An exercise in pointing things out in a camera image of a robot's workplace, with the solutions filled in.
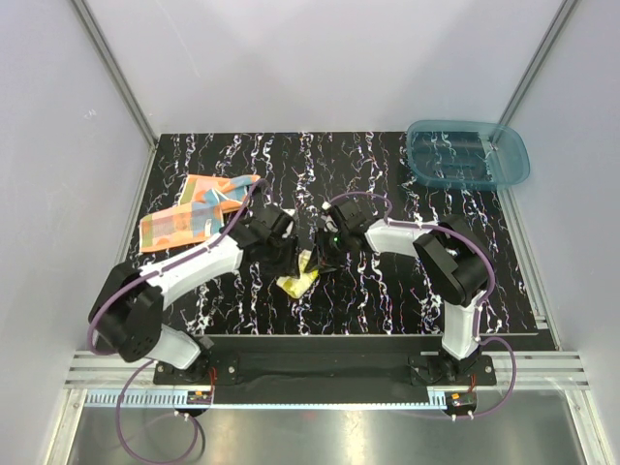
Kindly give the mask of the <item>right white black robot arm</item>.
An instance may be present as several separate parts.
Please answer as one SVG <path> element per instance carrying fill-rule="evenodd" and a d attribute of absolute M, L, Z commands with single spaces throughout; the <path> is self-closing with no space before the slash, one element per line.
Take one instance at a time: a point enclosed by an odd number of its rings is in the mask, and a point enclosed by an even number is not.
<path fill-rule="evenodd" d="M 444 329 L 437 355 L 409 358 L 412 377 L 423 386 L 471 383 L 481 355 L 481 308 L 494 290 L 495 272 L 465 222 L 458 216 L 438 223 L 397 221 L 372 217 L 351 199 L 324 203 L 304 270 L 331 272 L 354 252 L 420 261 L 444 302 Z"/>

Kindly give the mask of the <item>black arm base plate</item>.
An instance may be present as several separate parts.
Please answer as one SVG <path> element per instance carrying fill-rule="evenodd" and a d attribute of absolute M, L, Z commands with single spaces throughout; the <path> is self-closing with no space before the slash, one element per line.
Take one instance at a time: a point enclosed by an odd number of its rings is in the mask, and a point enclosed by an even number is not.
<path fill-rule="evenodd" d="M 212 375 L 221 366 L 236 366 L 243 381 L 265 375 L 291 378 L 327 376 L 395 379 L 411 374 L 411 356 L 435 356 L 438 336 L 215 336 L 211 348 Z M 480 353 L 473 379 L 490 356 Z M 164 374 L 164 383 L 176 383 Z"/>

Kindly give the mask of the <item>yellow crocodile towel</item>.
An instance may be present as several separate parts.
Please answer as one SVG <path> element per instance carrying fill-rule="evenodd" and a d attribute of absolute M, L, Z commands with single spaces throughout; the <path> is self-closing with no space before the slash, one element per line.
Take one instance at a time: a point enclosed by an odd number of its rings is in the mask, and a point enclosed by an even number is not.
<path fill-rule="evenodd" d="M 276 285 L 291 298 L 300 299 L 310 290 L 313 283 L 319 277 L 318 270 L 305 271 L 305 267 L 309 264 L 310 258 L 311 251 L 302 250 L 298 256 L 299 276 L 282 276 L 276 280 Z"/>

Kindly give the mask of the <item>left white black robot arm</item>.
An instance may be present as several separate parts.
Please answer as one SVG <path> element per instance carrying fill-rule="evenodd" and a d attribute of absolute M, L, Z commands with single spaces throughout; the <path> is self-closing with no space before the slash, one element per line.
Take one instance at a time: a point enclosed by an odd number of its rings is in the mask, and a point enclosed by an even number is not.
<path fill-rule="evenodd" d="M 209 240 L 158 263 L 120 263 L 109 273 L 88 316 L 99 337 L 125 362 L 155 361 L 179 384 L 213 373 L 211 342 L 165 324 L 164 312 L 195 288 L 250 264 L 276 275 L 298 273 L 295 211 L 267 204 L 229 222 Z"/>

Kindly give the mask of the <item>orange blue patterned towel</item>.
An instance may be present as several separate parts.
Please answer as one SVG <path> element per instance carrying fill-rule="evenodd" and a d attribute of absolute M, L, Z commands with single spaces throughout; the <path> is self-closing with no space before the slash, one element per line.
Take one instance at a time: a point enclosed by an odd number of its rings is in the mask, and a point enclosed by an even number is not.
<path fill-rule="evenodd" d="M 220 231 L 226 215 L 241 207 L 259 179 L 255 174 L 233 178 L 189 174 L 174 206 L 140 219 L 139 251 L 155 253 L 204 242 Z"/>

